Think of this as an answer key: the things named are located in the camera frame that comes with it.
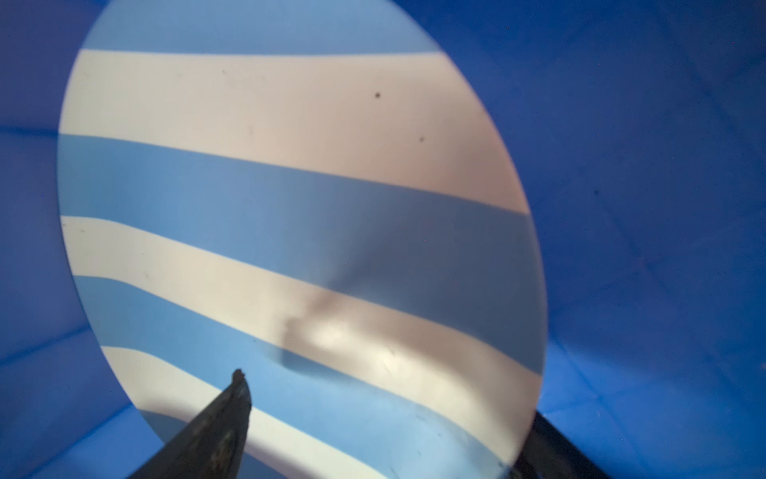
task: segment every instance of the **projected stripe pattern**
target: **projected stripe pattern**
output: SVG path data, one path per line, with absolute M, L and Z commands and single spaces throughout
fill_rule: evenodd
M 242 368 L 258 467 L 501 475 L 540 386 L 542 269 L 502 141 L 419 27 L 386 2 L 117 0 L 84 47 L 62 227 L 150 424 Z

